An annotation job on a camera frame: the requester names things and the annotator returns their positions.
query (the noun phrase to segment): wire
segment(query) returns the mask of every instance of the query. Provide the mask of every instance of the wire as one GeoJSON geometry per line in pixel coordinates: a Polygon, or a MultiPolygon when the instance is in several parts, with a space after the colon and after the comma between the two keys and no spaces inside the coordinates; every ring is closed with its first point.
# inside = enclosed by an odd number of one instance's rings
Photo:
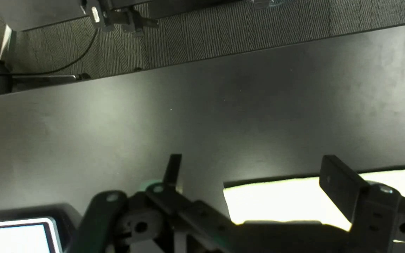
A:
{"type": "Polygon", "coordinates": [[[76,62],[82,61],[87,54],[89,51],[92,50],[96,39],[97,39],[97,30],[94,31],[93,37],[92,37],[92,41],[89,44],[89,47],[86,48],[86,51],[79,57],[76,58],[75,61],[72,61],[71,64],[59,68],[59,69],[54,69],[54,71],[48,71],[48,72],[33,72],[33,74],[0,74],[0,76],[42,76],[42,75],[51,75],[51,74],[57,74],[57,72],[61,72],[72,65],[75,65],[76,62]]]}

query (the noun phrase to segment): bright white light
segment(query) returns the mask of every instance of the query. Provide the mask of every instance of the bright white light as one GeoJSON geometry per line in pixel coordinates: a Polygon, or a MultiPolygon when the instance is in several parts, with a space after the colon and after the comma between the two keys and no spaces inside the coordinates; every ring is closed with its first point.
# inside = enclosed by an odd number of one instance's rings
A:
{"type": "MultiPolygon", "coordinates": [[[[391,186],[405,197],[405,171],[360,176],[367,182],[391,186]]],[[[319,221],[343,231],[349,231],[352,227],[319,188],[319,178],[246,185],[225,189],[224,196],[235,224],[245,221],[319,221]]]]}
{"type": "Polygon", "coordinates": [[[49,253],[44,225],[0,228],[0,253],[49,253]]]}

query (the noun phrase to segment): screen bezel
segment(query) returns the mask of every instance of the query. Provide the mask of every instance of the screen bezel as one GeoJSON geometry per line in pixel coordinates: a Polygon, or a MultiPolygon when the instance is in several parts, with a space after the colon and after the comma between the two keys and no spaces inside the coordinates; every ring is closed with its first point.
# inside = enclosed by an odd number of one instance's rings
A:
{"type": "Polygon", "coordinates": [[[38,220],[19,220],[19,221],[7,221],[7,223],[0,223],[0,230],[4,228],[23,228],[23,227],[38,227],[41,225],[44,228],[48,248],[51,253],[61,253],[61,241],[59,241],[59,234],[58,228],[54,220],[49,218],[38,218],[38,220]]]}

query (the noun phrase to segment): monitor screen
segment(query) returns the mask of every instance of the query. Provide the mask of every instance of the monitor screen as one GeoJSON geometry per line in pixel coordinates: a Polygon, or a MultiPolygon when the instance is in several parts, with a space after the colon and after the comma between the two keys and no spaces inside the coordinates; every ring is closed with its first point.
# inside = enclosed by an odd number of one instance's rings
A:
{"type": "Polygon", "coordinates": [[[51,253],[44,225],[0,228],[0,253],[51,253]]]}

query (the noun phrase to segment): black cable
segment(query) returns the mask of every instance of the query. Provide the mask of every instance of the black cable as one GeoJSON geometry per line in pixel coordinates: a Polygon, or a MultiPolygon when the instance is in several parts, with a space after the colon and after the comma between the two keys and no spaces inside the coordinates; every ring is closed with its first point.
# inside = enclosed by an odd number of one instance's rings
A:
{"type": "Polygon", "coordinates": [[[34,72],[34,74],[0,74],[0,76],[42,76],[42,75],[51,75],[51,74],[57,74],[57,72],[61,72],[72,65],[75,65],[76,62],[82,61],[87,54],[89,51],[92,50],[94,41],[96,41],[96,37],[97,37],[97,30],[94,31],[93,37],[92,37],[92,41],[89,44],[89,47],[86,48],[86,51],[79,57],[76,58],[75,61],[72,61],[71,64],[59,68],[59,69],[54,69],[54,71],[48,71],[48,72],[34,72]]]}

